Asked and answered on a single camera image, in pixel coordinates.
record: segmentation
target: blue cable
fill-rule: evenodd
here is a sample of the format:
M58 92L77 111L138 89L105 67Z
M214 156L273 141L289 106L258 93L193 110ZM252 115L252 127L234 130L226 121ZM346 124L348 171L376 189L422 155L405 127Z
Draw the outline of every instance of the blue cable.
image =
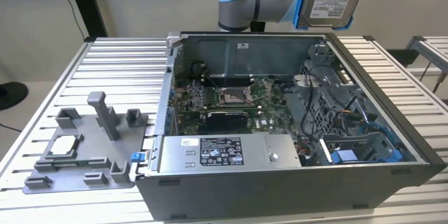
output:
M362 132L364 132L364 129L365 127L368 126L374 126L377 127L380 130L382 130L385 132L385 135L386 135L386 138L389 139L389 141L392 142L392 144L394 143L394 138L393 138L393 135L390 133L390 131L388 130L386 127L378 125L377 123L373 123L373 122L369 122L368 124L364 124L360 128L358 128L358 131L357 131L357 135L361 136Z

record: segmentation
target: white wall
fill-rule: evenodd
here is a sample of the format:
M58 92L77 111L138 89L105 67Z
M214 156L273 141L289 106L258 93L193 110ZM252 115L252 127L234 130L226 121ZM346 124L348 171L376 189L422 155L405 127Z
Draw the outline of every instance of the white wall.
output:
M214 30L217 0L97 0L110 36L162 37L170 30ZM0 81L54 80L80 44L66 0L0 0ZM413 35L445 35L448 0L360 0L338 35L372 35L404 47ZM268 24L268 31L288 31Z

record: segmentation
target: open computer tower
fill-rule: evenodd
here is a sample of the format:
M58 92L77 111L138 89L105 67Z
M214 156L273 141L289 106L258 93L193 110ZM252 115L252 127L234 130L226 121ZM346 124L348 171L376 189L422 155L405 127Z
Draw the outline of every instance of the open computer tower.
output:
M333 34L192 32L169 46L136 178L156 220L373 208L445 168Z

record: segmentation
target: floor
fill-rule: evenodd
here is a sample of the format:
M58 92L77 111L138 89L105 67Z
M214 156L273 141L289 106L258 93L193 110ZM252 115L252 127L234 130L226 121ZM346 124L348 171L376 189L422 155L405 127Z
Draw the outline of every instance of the floor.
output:
M24 82L29 94L25 100L14 107L0 111L0 123L16 129L22 129L40 106L54 81ZM0 159L6 154L18 132L0 127Z

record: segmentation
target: black stand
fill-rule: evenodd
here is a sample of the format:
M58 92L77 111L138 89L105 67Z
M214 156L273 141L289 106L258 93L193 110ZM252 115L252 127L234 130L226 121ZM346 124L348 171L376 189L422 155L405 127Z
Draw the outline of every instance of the black stand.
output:
M0 110L17 105L28 96L28 88L20 82L0 84Z

